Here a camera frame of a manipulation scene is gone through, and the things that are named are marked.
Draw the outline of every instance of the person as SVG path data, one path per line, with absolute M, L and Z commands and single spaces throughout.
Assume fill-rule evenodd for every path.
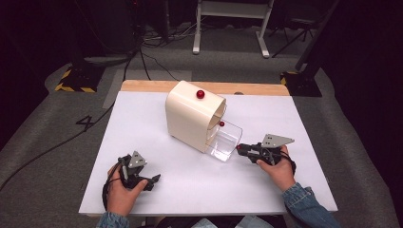
M 280 150 L 288 155 L 287 146 L 283 145 Z M 276 165 L 269 165 L 262 160 L 258 160 L 257 164 L 282 191 L 285 206 L 296 222 L 296 227 L 340 227 L 332 214 L 317 202 L 313 190 L 310 187 L 303 188 L 296 182 L 291 163 L 288 160 L 281 159 Z M 147 180 L 142 180 L 132 190 L 125 189 L 119 181 L 118 170 L 113 173 L 112 182 L 109 184 L 107 211 L 100 218 L 97 228 L 129 227 L 126 216 L 133 208 L 136 198 L 147 185 Z M 254 227 L 272 227 L 265 221 L 250 216 L 244 217 L 237 227 L 246 228 L 242 226 L 243 222 L 255 224 Z M 194 227 L 216 227 L 205 218 L 196 224 Z

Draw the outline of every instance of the blue sleeve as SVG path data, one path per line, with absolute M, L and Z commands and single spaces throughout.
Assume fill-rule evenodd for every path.
M 98 221 L 97 228 L 128 228 L 126 217 L 115 213 L 105 212 Z
M 340 227 L 332 214 L 317 202 L 310 187 L 302 188 L 299 183 L 295 183 L 282 196 L 297 226 L 302 221 L 302 224 L 309 227 Z

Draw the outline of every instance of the red knob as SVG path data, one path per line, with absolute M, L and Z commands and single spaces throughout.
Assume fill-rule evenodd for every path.
M 196 97 L 198 97 L 199 99 L 203 99 L 204 98 L 204 91 L 203 90 L 199 90 L 196 93 Z

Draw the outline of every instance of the denim jacket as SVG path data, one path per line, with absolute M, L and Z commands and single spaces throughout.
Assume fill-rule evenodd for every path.
M 315 194 L 310 187 L 302 188 L 299 183 L 294 184 L 291 188 L 282 194 L 287 211 L 291 214 L 295 220 L 297 227 L 340 227 L 338 222 L 333 218 L 323 206 L 321 206 L 316 198 Z M 248 217 L 248 222 L 241 222 L 237 227 L 272 227 L 265 223 L 265 221 L 259 221 L 259 218 Z M 129 223 L 127 218 L 119 216 L 114 213 L 105 212 L 97 228 L 128 228 Z M 214 224 L 206 219 L 202 220 L 198 228 L 202 227 L 216 227 Z

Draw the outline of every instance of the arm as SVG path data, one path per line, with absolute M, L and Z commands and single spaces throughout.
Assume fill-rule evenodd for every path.
M 281 151 L 288 154 L 287 146 Z M 302 188 L 294 179 L 291 163 L 285 159 L 277 165 L 269 165 L 258 160 L 257 164 L 273 179 L 283 192 L 284 203 L 298 225 L 309 227 L 340 227 L 333 216 L 321 206 L 311 188 Z
M 107 211 L 101 216 L 97 228 L 128 228 L 129 222 L 126 216 L 133 208 L 136 198 L 147 185 L 147 180 L 142 180 L 132 190 L 125 189 L 120 180 L 119 169 L 118 167 L 115 170 L 109 183 Z

